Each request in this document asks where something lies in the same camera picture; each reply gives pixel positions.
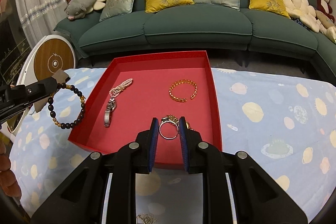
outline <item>blue gripper pad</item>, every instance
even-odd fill
[[[185,138],[184,127],[186,127],[185,119],[180,118],[179,135],[180,135],[180,142],[181,142],[182,158],[183,158],[183,163],[184,163],[184,170],[188,172],[189,171],[189,153],[188,153],[187,141]]]
[[[157,147],[157,144],[158,144],[159,121],[158,121],[157,118],[153,118],[150,131],[152,133],[152,139],[151,139],[151,145],[150,145],[150,148],[149,148],[149,155],[148,155],[148,169],[149,169],[149,172],[152,171],[153,166],[154,166],[156,147]]]

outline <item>jewelry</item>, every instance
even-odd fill
[[[116,86],[115,88],[112,88],[110,90],[110,96],[111,98],[109,99],[106,110],[105,110],[105,115],[104,115],[104,126],[105,127],[110,127],[111,124],[111,118],[112,118],[112,112],[116,109],[117,107],[117,102],[116,102],[116,97],[129,85],[131,85],[133,82],[132,78],[127,79],[126,81],[123,81],[120,85]]]
[[[191,80],[187,80],[187,79],[184,79],[184,80],[179,80],[179,81],[176,81],[174,84],[171,85],[170,89],[169,89],[169,96],[176,102],[180,102],[180,103],[184,103],[187,101],[186,98],[177,98],[175,97],[174,95],[172,95],[171,91],[173,90],[174,87],[176,87],[177,85],[180,85],[180,84],[190,84],[190,85],[193,85],[195,87],[195,91],[194,91],[194,94],[190,96],[190,99],[194,99],[196,94],[197,94],[197,85],[195,82],[191,81]]]
[[[136,224],[140,224],[138,220],[141,220],[144,224],[156,224],[159,222],[159,220],[154,217],[154,215],[152,214],[140,214],[140,215],[137,215],[136,217]]]
[[[168,137],[164,136],[164,135],[161,133],[161,127],[162,127],[165,123],[167,123],[167,122],[173,124],[173,125],[176,127],[176,129],[177,129],[177,133],[176,133],[176,135],[175,135],[174,137],[172,137],[172,138],[168,138]],[[166,139],[166,140],[173,140],[173,139],[175,139],[175,138],[177,137],[177,135],[179,134],[179,120],[178,120],[174,115],[166,115],[166,117],[163,117],[163,118],[161,119],[161,124],[160,124],[160,126],[159,126],[159,133],[160,133],[161,137],[163,137],[163,138]]]
[[[78,125],[82,119],[84,118],[84,113],[85,113],[85,97],[83,96],[82,92],[79,91],[77,88],[75,88],[74,85],[67,85],[66,83],[58,83],[57,84],[57,89],[67,89],[67,90],[71,90],[73,91],[73,93],[77,94],[78,97],[81,99],[81,113],[78,115],[78,118],[76,120],[74,120],[72,123],[60,123],[57,121],[56,119],[56,112],[54,111],[54,106],[53,106],[53,102],[54,102],[54,95],[55,93],[50,94],[50,97],[48,98],[48,109],[50,110],[50,116],[52,117],[52,120],[54,121],[55,125],[57,125],[58,127],[62,128],[62,129],[70,129],[70,128],[74,128],[76,125]]]

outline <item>red tray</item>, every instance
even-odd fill
[[[117,108],[111,126],[104,127],[104,111],[109,91],[133,78],[133,83],[116,98]],[[179,103],[169,96],[169,88],[177,80],[189,79],[197,84],[197,95],[190,96],[194,87],[178,85],[173,94],[187,98]],[[184,116],[197,130],[202,140],[222,149],[221,126],[215,86],[206,51],[166,52],[115,58],[108,66],[86,102],[85,118],[75,127],[69,141],[89,151],[113,153],[135,140],[137,134],[150,128],[153,117],[167,114]],[[174,135],[170,124],[162,127],[167,137]],[[180,139],[165,140],[159,135],[155,166],[182,169]]]

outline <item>gray plush pig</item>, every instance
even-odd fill
[[[96,0],[71,0],[65,8],[69,20],[83,18],[93,11],[92,5]]]

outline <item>silver wristwatch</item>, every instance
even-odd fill
[[[111,124],[111,118],[112,118],[112,112],[117,107],[117,102],[115,98],[110,98],[109,102],[107,103],[105,115],[104,115],[104,126],[110,127]]]

